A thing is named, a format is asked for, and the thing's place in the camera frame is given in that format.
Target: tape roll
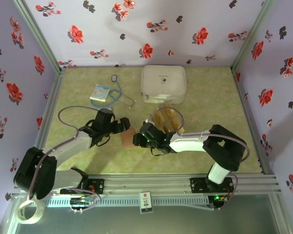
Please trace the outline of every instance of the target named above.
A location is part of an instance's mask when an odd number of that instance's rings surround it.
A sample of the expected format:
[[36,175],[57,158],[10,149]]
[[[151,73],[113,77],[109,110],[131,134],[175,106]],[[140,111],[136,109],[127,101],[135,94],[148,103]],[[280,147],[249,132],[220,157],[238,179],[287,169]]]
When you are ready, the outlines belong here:
[[[32,217],[27,219],[25,217],[25,209],[31,203],[36,204],[36,211]],[[42,218],[44,210],[45,210],[44,203],[35,198],[32,198],[31,200],[26,200],[17,206],[15,210],[15,217],[17,221],[21,224],[33,224],[33,223],[37,223]]]

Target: green floor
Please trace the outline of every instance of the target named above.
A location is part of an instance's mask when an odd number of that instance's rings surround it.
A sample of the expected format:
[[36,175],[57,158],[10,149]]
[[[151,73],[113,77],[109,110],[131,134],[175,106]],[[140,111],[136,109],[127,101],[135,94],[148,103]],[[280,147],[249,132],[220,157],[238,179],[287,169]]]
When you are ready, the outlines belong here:
[[[57,119],[59,110],[66,106],[91,107],[89,96],[96,84],[117,88],[110,78],[117,74],[123,93],[136,99],[133,108],[117,102],[113,105],[116,119],[128,117],[131,126],[139,131],[157,104],[142,102],[141,67],[135,68],[69,68],[67,69],[52,119],[46,146],[54,145],[74,134],[74,130]],[[187,95],[181,104],[173,105],[185,117],[185,132],[208,130],[220,124],[244,139],[251,149],[250,158],[241,163],[240,173],[261,172],[252,137],[244,116],[236,86],[229,67],[187,67]],[[63,120],[82,127],[96,116],[95,111],[70,109],[63,112]],[[123,149],[119,135],[112,135],[108,144],[92,147],[66,161],[60,170],[76,166],[88,174],[121,173],[207,173],[214,161],[207,153],[181,152],[152,156],[149,149]]]

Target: stethoscope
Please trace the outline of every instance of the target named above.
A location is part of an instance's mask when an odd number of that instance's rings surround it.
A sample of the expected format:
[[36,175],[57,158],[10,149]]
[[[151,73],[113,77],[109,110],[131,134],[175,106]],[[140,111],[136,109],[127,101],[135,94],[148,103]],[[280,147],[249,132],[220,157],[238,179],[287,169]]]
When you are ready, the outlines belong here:
[[[119,101],[121,104],[123,104],[123,105],[125,105],[125,106],[128,106],[129,109],[131,109],[131,107],[135,104],[135,102],[136,102],[137,100],[134,100],[134,99],[132,99],[131,97],[129,97],[129,96],[123,94],[123,92],[122,92],[122,88],[121,88],[121,86],[119,85],[119,82],[117,81],[117,75],[112,75],[111,80],[112,80],[112,82],[116,82],[116,84],[117,84],[117,86],[118,86],[118,89],[111,89],[111,90],[109,91],[109,93],[108,93],[108,95],[109,95],[111,98],[113,98],[114,101],[112,101],[110,104],[108,104],[108,105],[106,105],[106,106],[97,106],[97,105],[95,105],[95,104],[93,103],[92,100],[90,100],[91,104],[92,104],[94,107],[96,107],[96,108],[109,108],[109,107],[111,107],[115,102]],[[119,93],[118,96],[117,96],[117,97],[114,97],[114,96],[111,94],[111,93],[113,93],[113,92],[118,92],[118,93]],[[120,99],[121,95],[123,95],[123,96],[125,96],[126,98],[128,98],[128,99],[130,100],[131,103],[130,103],[130,104],[127,104],[127,103],[125,103],[125,102],[123,102],[123,101],[120,101],[119,99]]]

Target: label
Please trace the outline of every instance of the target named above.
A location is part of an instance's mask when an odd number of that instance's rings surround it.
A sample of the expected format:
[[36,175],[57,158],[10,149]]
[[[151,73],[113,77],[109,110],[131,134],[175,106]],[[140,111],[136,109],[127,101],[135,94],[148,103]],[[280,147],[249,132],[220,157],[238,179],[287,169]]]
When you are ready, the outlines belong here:
[[140,193],[140,211],[141,213],[152,212],[151,193]]
[[97,101],[105,101],[110,89],[101,85],[96,85],[90,99]]

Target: blue stethoscope tubing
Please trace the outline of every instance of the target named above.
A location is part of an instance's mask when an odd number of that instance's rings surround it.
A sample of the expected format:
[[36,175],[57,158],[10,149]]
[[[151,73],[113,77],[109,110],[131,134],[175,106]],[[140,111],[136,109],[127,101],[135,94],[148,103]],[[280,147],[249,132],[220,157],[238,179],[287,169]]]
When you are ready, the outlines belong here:
[[[124,96],[127,96],[127,95],[125,95],[125,94],[123,94],[122,93],[122,88],[121,88],[121,86],[120,86],[120,84],[119,84],[119,82],[117,81],[117,75],[113,75],[112,76],[112,78],[111,78],[111,80],[112,80],[112,82],[116,82],[116,84],[117,84],[117,86],[118,86],[118,89],[111,89],[110,91],[109,91],[109,93],[108,93],[108,95],[111,97],[111,98],[113,98],[114,99],[114,101],[112,101],[110,104],[108,104],[108,105],[106,105],[106,106],[97,106],[97,105],[95,105],[94,103],[93,103],[93,101],[90,99],[90,102],[91,102],[91,104],[94,106],[94,107],[96,107],[96,108],[98,108],[98,109],[101,109],[101,108],[109,108],[109,107],[111,107],[115,102],[117,102],[118,100],[119,100],[119,98],[121,97],[121,95],[124,95]],[[113,92],[118,92],[119,94],[118,94],[118,96],[117,97],[114,97],[111,93],[113,93]]]

